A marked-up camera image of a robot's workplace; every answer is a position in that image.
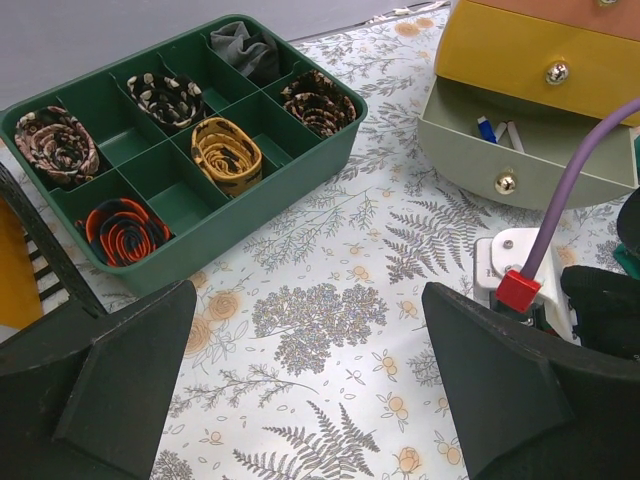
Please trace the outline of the orange plastic folder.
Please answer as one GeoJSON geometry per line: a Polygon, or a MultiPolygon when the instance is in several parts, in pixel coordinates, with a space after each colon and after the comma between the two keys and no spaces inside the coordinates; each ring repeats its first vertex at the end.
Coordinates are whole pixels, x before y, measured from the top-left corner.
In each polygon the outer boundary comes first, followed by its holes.
{"type": "Polygon", "coordinates": [[[1,325],[21,330],[42,315],[22,224],[1,200],[1,325]]]}

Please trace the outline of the blue cap marker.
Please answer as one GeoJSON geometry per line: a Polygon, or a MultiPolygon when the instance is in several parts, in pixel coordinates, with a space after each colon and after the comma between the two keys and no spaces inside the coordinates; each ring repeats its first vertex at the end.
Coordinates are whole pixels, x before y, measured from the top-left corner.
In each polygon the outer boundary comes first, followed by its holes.
{"type": "Polygon", "coordinates": [[[481,116],[477,119],[477,127],[483,140],[493,144],[498,142],[496,132],[490,121],[485,116],[481,116]]]}

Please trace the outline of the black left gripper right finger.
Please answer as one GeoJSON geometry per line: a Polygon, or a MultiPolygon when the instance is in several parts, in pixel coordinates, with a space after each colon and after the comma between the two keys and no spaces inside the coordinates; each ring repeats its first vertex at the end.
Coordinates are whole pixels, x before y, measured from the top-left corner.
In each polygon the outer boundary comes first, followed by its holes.
{"type": "Polygon", "coordinates": [[[429,337],[472,479],[636,479],[639,365],[426,284],[429,337]]]}

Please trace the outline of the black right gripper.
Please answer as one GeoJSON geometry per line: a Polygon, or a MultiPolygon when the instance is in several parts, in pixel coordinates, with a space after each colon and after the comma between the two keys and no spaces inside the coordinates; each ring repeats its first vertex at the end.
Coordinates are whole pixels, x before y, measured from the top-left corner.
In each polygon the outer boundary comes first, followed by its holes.
{"type": "MultiPolygon", "coordinates": [[[[634,192],[618,215],[617,234],[639,258],[639,193],[634,192]]],[[[570,266],[561,287],[576,312],[582,345],[615,357],[639,360],[639,280],[587,266],[570,266]]]]}

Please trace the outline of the cream cylindrical drawer box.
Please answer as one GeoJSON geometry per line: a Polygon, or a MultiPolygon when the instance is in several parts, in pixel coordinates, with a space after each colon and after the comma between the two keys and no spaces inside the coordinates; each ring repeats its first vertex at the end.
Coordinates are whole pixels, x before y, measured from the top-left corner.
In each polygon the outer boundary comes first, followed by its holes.
{"type": "Polygon", "coordinates": [[[476,195],[543,210],[583,138],[639,95],[639,5],[456,1],[434,72],[418,126],[432,165],[476,195]],[[481,116],[496,144],[481,138],[481,116]]]}

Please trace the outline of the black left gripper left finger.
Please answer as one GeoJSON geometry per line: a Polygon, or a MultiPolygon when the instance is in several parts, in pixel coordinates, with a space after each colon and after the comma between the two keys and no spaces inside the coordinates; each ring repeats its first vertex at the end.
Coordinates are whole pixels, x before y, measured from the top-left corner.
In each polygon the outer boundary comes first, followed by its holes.
{"type": "Polygon", "coordinates": [[[149,478],[195,303],[190,281],[102,316],[72,299],[2,342],[2,478],[149,478]]]}

